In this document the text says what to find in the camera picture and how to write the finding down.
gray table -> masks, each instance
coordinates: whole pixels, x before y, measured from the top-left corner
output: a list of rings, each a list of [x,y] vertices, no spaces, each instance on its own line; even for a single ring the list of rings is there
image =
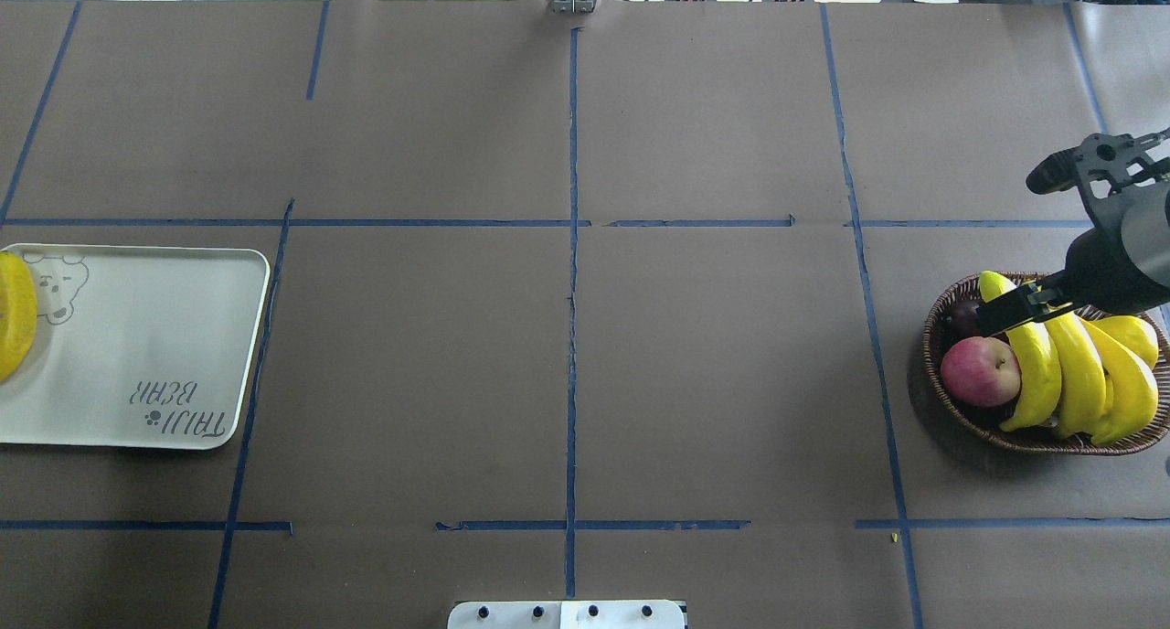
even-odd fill
[[[4,242],[281,262],[227,445],[0,447],[2,623],[431,628],[576,596],[687,600],[691,627],[1164,627],[1170,444],[991,478],[904,380],[949,283],[1057,270],[1083,230],[1025,191],[1037,161],[1170,124],[1168,27],[0,4]]]

bunch of bananas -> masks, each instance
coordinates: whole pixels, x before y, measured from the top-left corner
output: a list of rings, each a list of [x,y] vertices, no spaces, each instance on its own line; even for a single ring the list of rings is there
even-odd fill
[[[979,275],[985,303],[1013,288],[996,271]],[[1093,444],[1103,447],[1154,421],[1157,333],[1140,317],[1086,320],[1065,313],[1007,330],[1007,341],[1020,366],[1020,395],[1000,430],[1040,426],[1057,416],[1057,437],[1090,434]]]
[[[36,337],[36,289],[18,254],[0,251],[0,380],[25,361]]]

brown woven basket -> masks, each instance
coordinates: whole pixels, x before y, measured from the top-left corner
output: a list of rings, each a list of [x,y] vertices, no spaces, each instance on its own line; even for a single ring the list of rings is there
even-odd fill
[[[1030,282],[1030,279],[1040,279],[1045,276],[1045,274],[1018,274],[1018,271],[1006,271],[1003,275],[1007,279],[1012,279],[1013,283]],[[979,299],[978,275],[971,275],[954,283],[951,288],[948,288],[938,297],[927,316],[927,324],[922,333],[922,353],[925,360],[925,374],[929,386],[941,401],[941,407],[915,408],[916,412],[949,413],[950,417],[954,417],[954,421],[961,424],[968,433],[982,438],[982,441],[1020,454],[1129,455],[1157,444],[1159,438],[1165,437],[1165,434],[1170,430],[1170,362],[1168,362],[1170,346],[1166,345],[1166,338],[1165,334],[1162,334],[1162,329],[1158,329],[1158,325],[1154,320],[1150,320],[1150,317],[1145,312],[1137,313],[1137,316],[1142,320],[1148,322],[1148,324],[1154,325],[1154,330],[1158,334],[1159,354],[1158,361],[1154,366],[1154,379],[1158,383],[1158,409],[1154,416],[1154,421],[1150,421],[1150,424],[1145,426],[1141,433],[1120,438],[1120,441],[1108,447],[1094,447],[1081,434],[1074,434],[1074,436],[1065,438],[1065,441],[1058,441],[1053,436],[1052,430],[1042,428],[1027,428],[1013,430],[1013,433],[999,430],[997,426],[1011,415],[1012,405],[1006,405],[998,409],[982,409],[975,408],[972,405],[962,403],[962,401],[951,399],[938,378],[938,364],[942,361],[944,350],[948,347],[948,334],[942,319],[950,305],[962,299]],[[1100,309],[1095,307],[1078,309],[1076,313],[1086,317],[1088,320],[1109,316],[1109,313],[1101,312]]]

basket rim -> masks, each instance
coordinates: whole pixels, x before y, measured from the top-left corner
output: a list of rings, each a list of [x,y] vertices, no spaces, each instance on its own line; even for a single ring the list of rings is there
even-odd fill
[[[999,270],[999,275],[1006,276],[1007,279],[1012,279],[1013,283],[1023,283],[1027,279],[1041,279],[1046,274],[1041,271],[1019,271],[1019,270]],[[1154,421],[1150,421],[1149,426],[1141,429],[1140,433],[1133,434],[1129,437],[1120,438],[1114,444],[1108,447],[1096,447],[1088,444],[1080,438],[1078,434],[1065,438],[1061,442],[1038,442],[1035,438],[1020,438],[1018,434],[1003,433],[1003,430],[990,430],[982,428],[968,420],[963,415],[961,409],[956,407],[951,400],[950,393],[943,387],[941,375],[938,374],[938,367],[935,362],[935,358],[931,354],[931,337],[934,330],[941,329],[941,319],[945,309],[950,307],[950,304],[955,303],[961,288],[966,286],[970,283],[978,283],[979,275],[969,275],[965,278],[958,279],[958,282],[950,284],[944,292],[935,300],[931,305],[930,312],[927,313],[927,320],[922,330],[922,353],[925,365],[927,379],[929,380],[931,390],[935,392],[936,399],[940,399],[943,407],[947,409],[949,415],[951,415],[965,430],[973,434],[978,438],[983,438],[985,442],[990,442],[996,447],[1002,447],[1009,451],[1024,452],[1024,454],[1067,454],[1067,455],[1131,455],[1154,447],[1165,437],[1166,433],[1170,433],[1170,343],[1166,343],[1165,334],[1162,332],[1161,326],[1157,322],[1154,322],[1148,312],[1137,312],[1134,316],[1140,317],[1140,319],[1148,322],[1149,325],[1154,326],[1154,332],[1157,334],[1158,341],[1158,361],[1154,366],[1155,379],[1158,380],[1158,415],[1155,416]],[[1102,312],[1100,309],[1092,307],[1092,305],[1086,305],[1086,307],[1078,309],[1078,313],[1100,313],[1100,317],[1110,316],[1110,313]]]

white tray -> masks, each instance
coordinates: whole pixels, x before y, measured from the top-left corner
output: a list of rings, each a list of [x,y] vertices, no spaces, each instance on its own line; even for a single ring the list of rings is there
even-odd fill
[[[268,288],[254,249],[8,246],[33,348],[0,382],[0,441],[214,449],[235,433]]]

